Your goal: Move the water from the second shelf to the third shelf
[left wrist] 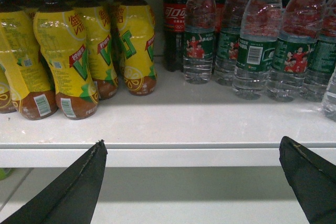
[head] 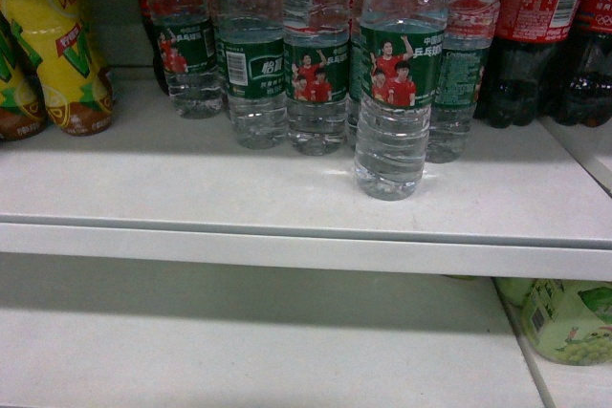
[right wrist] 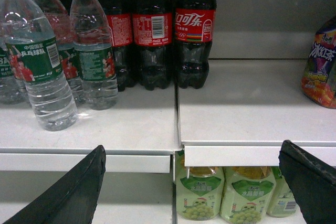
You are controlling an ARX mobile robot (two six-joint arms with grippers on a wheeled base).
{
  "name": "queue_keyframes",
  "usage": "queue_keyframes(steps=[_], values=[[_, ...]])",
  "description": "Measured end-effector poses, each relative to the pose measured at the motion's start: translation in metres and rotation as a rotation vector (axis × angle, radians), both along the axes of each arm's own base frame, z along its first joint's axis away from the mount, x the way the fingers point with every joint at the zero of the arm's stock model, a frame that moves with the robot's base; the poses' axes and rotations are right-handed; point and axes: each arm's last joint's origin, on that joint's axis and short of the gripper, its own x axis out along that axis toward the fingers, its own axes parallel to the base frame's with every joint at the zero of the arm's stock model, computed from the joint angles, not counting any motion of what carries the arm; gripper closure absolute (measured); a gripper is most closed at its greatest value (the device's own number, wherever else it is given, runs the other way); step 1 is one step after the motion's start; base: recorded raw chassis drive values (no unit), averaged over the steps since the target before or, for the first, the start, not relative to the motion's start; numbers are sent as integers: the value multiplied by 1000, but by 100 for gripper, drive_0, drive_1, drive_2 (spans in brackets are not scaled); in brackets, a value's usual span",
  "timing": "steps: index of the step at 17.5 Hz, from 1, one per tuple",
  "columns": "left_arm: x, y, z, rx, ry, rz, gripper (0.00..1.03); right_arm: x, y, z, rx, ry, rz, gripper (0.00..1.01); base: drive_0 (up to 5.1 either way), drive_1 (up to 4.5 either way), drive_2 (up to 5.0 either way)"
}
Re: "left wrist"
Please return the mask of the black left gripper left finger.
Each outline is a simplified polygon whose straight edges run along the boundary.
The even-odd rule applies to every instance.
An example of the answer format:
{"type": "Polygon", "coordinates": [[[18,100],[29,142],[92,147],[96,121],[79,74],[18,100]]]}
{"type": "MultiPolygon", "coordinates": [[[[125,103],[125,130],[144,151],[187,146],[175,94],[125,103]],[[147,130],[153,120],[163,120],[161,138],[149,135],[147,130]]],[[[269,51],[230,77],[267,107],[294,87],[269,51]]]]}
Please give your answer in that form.
{"type": "Polygon", "coordinates": [[[107,154],[100,140],[2,223],[91,223],[107,154]]]}

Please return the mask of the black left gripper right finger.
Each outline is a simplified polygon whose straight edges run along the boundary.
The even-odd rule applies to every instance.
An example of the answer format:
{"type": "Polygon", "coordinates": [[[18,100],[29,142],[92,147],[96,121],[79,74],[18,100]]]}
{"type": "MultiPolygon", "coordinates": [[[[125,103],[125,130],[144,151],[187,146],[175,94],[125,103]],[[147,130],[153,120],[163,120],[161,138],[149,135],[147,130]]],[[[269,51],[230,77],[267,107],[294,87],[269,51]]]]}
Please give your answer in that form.
{"type": "Polygon", "coordinates": [[[279,161],[309,223],[335,223],[335,165],[284,136],[279,161]]]}

